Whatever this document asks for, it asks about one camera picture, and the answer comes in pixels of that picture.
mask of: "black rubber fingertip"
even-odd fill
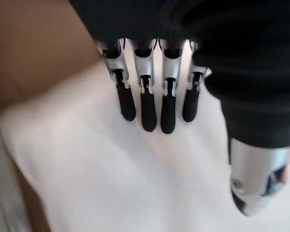
[[[175,101],[172,95],[163,96],[161,110],[161,130],[165,134],[171,134],[175,129]]]
[[[117,84],[116,88],[118,92],[121,113],[127,121],[131,122],[135,119],[136,116],[131,88],[125,88],[123,83]]]
[[[184,105],[183,105],[183,119],[186,122],[192,122],[197,114],[199,91],[197,86],[193,86],[191,90],[186,91]]]
[[[146,91],[141,94],[142,125],[145,131],[152,132],[157,125],[154,94]]]

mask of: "robotic hand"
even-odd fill
[[[183,118],[197,112],[200,83],[220,99],[228,132],[231,193],[250,216],[286,183],[290,158],[290,0],[70,0],[97,41],[124,118],[135,118],[123,49],[132,45],[142,124],[153,131],[153,50],[163,54],[161,129],[175,127],[183,43],[193,56]]]

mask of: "brown cardboard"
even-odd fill
[[[1,110],[38,96],[99,58],[67,1],[0,0]],[[40,198],[14,166],[32,230],[49,232]]]

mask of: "white surface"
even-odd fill
[[[8,147],[39,192],[53,232],[290,232],[290,179],[258,215],[246,218],[229,191],[225,124],[205,88],[197,120],[181,109],[189,66],[184,51],[173,134],[140,122],[140,89],[126,59],[137,118],[126,122],[103,63],[2,120]],[[161,53],[155,50],[155,98],[161,108]]]

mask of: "black fabric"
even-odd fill
[[[70,1],[99,41],[198,42],[194,63],[212,69],[205,85],[231,137],[290,145],[290,0]]]

